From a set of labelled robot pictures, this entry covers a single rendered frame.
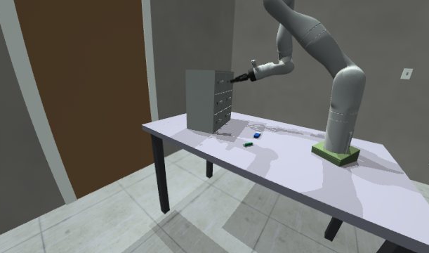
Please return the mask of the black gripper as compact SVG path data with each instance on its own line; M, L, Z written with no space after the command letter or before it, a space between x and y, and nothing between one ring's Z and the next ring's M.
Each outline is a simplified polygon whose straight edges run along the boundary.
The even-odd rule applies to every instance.
M238 79L237 79L238 78ZM246 78L246 79L245 79ZM255 74L254 74L254 71L253 71L253 68L251 68L251 69L249 69L249 73L248 74L243 74L243 75L240 75L240 76L238 76L238 77L236 77L235 79L231 79L230 80L230 83L232 84L232 83L234 83L234 82L238 82L238 81L240 81L240 82L242 82L242 81L246 81L246 80L248 80L248 78L250 78L250 80L252 81L252 82L254 82L254 81L256 81L256 77L255 77Z

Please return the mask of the grey chest of drawers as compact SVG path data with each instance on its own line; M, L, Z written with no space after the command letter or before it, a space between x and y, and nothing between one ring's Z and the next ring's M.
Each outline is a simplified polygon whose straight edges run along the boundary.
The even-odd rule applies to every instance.
M219 70L185 70L187 129L213 132L215 80Z

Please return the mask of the grey drawer front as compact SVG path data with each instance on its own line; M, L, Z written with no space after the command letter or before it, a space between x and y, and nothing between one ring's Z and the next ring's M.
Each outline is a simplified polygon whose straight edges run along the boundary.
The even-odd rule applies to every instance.
M232 90L225 92L225 104L224 108L232 104Z
M214 113L216 113L216 112L218 112L224 108L224 97L225 97L224 92L215 94Z
M225 73L216 72L215 93L225 90L224 82L225 82Z
M232 89L232 85L230 80L233 79L234 73L226 73L226 81L225 81L225 90Z
M223 125L223 110L216 113L213 119L213 132L219 129Z
M224 109L223 124L230 120L231 106Z

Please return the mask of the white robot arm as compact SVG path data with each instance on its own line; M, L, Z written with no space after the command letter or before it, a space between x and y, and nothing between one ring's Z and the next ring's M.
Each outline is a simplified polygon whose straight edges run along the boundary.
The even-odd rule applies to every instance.
M257 62L252 60L256 80L293 71L293 35L314 59L325 66L334 79L324 148L332 153L347 155L362 102L365 74L342 52L321 22L293 10L294 1L263 0L266 11L281 23L277 33L279 64L257 66Z

